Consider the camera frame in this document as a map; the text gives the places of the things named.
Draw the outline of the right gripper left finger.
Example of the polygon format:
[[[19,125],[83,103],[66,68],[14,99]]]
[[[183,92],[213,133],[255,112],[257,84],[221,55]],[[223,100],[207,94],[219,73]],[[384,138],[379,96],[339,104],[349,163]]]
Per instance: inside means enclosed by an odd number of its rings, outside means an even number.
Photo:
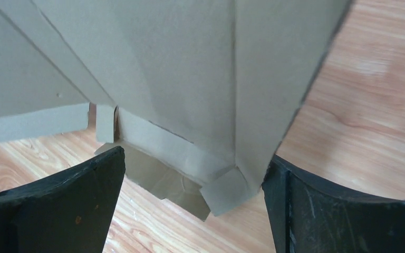
[[[0,192],[0,252],[102,252],[126,171],[124,149]]]

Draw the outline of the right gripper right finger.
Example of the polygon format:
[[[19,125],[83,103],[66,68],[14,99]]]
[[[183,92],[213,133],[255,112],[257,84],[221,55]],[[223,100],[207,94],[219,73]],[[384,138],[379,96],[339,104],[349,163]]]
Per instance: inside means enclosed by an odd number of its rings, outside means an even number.
[[[405,200],[347,188],[277,155],[262,189],[277,252],[405,252]]]

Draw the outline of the cardboard box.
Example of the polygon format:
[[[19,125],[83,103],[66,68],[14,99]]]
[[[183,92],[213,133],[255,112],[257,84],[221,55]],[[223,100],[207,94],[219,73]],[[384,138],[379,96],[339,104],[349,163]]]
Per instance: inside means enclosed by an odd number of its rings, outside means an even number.
[[[257,195],[351,1],[0,1],[0,142],[87,127],[201,220]]]

